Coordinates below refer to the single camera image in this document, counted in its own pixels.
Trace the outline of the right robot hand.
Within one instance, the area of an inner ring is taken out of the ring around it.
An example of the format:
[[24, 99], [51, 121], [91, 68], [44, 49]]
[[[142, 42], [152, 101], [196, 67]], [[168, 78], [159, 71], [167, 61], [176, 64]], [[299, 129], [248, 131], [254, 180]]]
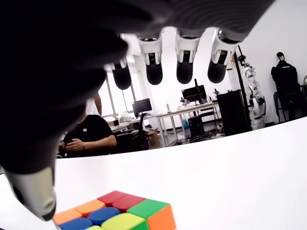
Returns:
[[137, 36], [151, 84], [162, 78], [161, 30], [177, 29], [177, 79], [191, 77], [198, 41], [213, 37], [208, 78], [228, 62], [271, 0], [3, 0], [0, 3], [0, 164], [17, 200], [43, 221], [56, 211], [55, 159], [60, 136], [115, 69], [129, 86], [128, 44]]

